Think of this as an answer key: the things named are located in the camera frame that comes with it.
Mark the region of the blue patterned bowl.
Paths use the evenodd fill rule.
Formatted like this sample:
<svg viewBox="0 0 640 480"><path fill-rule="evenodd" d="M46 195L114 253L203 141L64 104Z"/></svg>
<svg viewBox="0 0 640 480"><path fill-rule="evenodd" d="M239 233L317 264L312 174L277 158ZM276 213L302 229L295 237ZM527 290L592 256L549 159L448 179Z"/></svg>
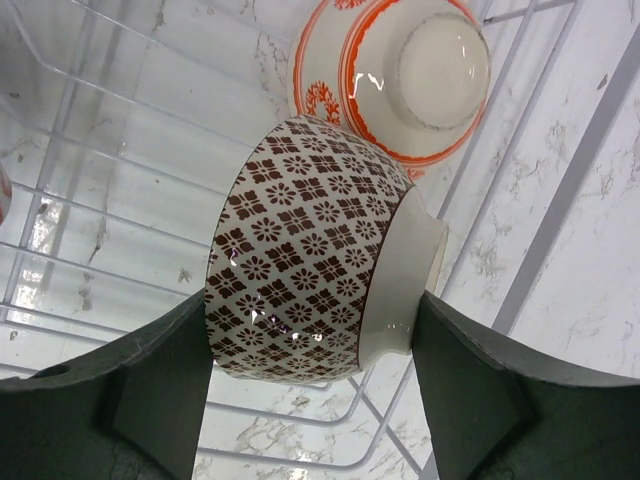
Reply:
<svg viewBox="0 0 640 480"><path fill-rule="evenodd" d="M0 165L0 184L0 223L3 223L11 207L12 185L2 165Z"/></svg>

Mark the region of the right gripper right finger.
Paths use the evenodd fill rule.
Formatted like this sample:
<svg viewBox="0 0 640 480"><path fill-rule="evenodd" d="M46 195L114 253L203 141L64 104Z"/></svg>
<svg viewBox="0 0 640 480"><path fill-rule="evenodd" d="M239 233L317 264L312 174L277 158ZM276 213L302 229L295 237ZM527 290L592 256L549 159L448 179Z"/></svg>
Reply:
<svg viewBox="0 0 640 480"><path fill-rule="evenodd" d="M534 350L429 292L412 352L440 478L638 478L638 380Z"/></svg>

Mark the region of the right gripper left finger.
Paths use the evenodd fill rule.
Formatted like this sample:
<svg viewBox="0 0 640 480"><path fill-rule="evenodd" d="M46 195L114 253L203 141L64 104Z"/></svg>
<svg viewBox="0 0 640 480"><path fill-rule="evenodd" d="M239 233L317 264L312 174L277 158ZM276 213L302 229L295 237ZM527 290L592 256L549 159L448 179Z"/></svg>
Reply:
<svg viewBox="0 0 640 480"><path fill-rule="evenodd" d="M2 478L191 478L212 367L196 293L85 355L2 380Z"/></svg>

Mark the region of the orange floral bowl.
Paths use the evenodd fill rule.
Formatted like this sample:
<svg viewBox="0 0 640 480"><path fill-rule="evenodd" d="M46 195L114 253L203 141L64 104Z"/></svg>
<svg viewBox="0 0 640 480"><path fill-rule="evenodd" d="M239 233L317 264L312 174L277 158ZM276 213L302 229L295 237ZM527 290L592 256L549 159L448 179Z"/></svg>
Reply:
<svg viewBox="0 0 640 480"><path fill-rule="evenodd" d="M465 1L319 1L292 42L289 111L377 145L417 180L484 112L490 50Z"/></svg>

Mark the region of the brown patterned bowl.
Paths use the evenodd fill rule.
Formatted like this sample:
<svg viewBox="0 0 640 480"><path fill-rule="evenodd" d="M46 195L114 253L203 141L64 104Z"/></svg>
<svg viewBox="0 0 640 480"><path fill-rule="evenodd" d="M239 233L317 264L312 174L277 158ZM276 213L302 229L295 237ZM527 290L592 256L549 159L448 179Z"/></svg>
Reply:
<svg viewBox="0 0 640 480"><path fill-rule="evenodd" d="M214 233L204 301L216 364L314 384L408 353L448 233L378 146L310 115L281 122L247 159Z"/></svg>

